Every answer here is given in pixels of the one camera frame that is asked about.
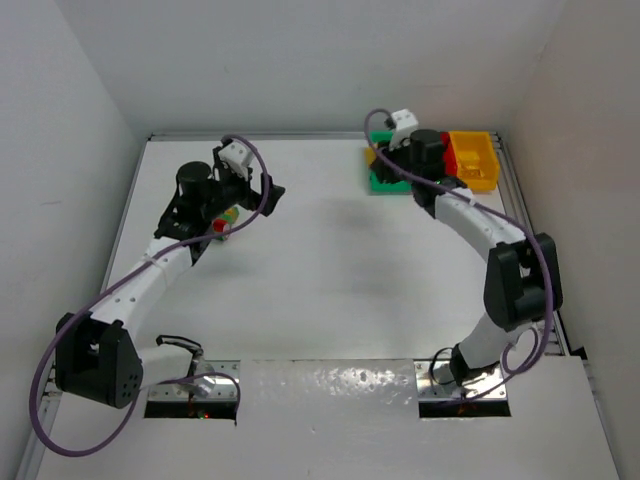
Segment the yellow arch lego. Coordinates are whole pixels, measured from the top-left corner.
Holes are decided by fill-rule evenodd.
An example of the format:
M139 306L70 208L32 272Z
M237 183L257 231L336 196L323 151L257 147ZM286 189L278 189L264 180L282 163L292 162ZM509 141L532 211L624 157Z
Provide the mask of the yellow arch lego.
M364 157L365 157L365 163L368 169L371 168L371 165L374 163L374 161L376 160L376 153L375 151L371 148L371 147L367 147L364 149Z

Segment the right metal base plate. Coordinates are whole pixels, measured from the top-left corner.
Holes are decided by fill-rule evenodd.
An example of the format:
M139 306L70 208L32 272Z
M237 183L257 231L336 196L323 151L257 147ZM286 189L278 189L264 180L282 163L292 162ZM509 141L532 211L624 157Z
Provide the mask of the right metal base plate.
M449 359L414 362L418 398L423 402L452 401L479 397L480 401L507 399L501 368L496 365L458 386L449 370Z

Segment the yellow plastic bin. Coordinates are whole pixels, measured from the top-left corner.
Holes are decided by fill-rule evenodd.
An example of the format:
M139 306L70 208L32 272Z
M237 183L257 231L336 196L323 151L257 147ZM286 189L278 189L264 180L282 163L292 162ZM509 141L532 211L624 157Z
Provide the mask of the yellow plastic bin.
M450 131L458 170L457 177L473 192L490 192L496 189L500 164L494 150L493 141L486 131ZM462 168L478 168L483 171L485 178L479 181L466 181L460 177Z

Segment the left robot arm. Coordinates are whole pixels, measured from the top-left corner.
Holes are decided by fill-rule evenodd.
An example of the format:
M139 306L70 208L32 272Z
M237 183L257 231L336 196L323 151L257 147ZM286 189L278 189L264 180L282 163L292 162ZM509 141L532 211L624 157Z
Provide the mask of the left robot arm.
M154 305L195 265L210 243L214 222L235 206L270 215L285 189L261 176L264 189L251 188L249 174L228 161L194 161L176 173L176 189L132 278L79 317L67 314L57 328L57 387L121 409L142 388L185 378L201 346L184 337L161 335L150 348L135 339Z

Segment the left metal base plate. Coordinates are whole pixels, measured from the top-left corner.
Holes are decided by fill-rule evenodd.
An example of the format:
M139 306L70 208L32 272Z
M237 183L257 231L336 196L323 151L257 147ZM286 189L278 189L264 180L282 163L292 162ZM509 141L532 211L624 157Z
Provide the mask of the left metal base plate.
M232 402L238 400L241 364L239 360L203 360L193 375L199 378L191 383L158 384L150 387L150 402Z

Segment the metal base plate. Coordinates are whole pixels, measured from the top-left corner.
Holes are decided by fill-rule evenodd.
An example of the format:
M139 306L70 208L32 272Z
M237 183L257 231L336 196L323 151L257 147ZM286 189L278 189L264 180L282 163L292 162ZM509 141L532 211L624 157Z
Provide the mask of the metal base plate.
M507 399L501 368L496 365L458 386L449 370L449 359L414 362L418 398L423 402L452 401L479 397L480 401Z
M193 375L199 378L191 383L158 384L150 387L150 402L232 402L238 400L241 364L239 360L203 360Z

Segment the tan lego plate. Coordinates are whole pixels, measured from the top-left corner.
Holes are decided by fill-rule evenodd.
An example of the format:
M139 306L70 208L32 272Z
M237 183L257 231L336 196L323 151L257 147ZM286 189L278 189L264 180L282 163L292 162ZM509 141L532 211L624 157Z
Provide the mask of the tan lego plate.
M485 174L478 168L462 168L460 171L460 177L466 181L479 181L485 178Z

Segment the green plastic bin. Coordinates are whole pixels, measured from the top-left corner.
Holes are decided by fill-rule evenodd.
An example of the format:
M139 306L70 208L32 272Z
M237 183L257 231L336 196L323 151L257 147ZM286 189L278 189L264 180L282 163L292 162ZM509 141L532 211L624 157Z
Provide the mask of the green plastic bin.
M388 142L392 133L389 131L372 131L370 138L375 144ZM395 184L381 183L373 171L368 170L367 185L372 195L408 195L411 193L410 185L406 181Z

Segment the red plastic bin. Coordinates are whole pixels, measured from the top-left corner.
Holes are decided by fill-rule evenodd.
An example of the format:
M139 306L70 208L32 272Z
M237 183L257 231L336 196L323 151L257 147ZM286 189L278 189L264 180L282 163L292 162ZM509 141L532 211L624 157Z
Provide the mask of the red plastic bin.
M449 132L440 133L441 141L445 147L443 153L443 160L445 163L445 173L448 176L456 176L458 170L457 159L454 151L453 144L451 143L451 137Z

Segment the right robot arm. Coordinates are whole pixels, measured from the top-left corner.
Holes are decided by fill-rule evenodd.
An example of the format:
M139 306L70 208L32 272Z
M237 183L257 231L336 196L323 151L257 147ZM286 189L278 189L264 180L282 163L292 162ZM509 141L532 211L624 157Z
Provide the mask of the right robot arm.
M442 133L394 128L370 145L375 178L382 184L407 182L416 204L465 240L486 265L484 312L452 347L444 380L462 385L503 360L534 323L551 328L564 303L554 239L478 202L470 185L450 174Z

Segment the red green flower lego stack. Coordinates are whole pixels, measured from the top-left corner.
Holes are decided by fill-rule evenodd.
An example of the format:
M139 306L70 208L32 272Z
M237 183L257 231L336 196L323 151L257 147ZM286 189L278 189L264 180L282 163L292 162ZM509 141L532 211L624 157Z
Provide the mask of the red green flower lego stack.
M235 226L238 217L239 209L236 206L233 206L224 211L212 222L213 232L216 234L220 234L220 237L217 238L217 241L224 242L229 238L230 234L228 233L228 231Z

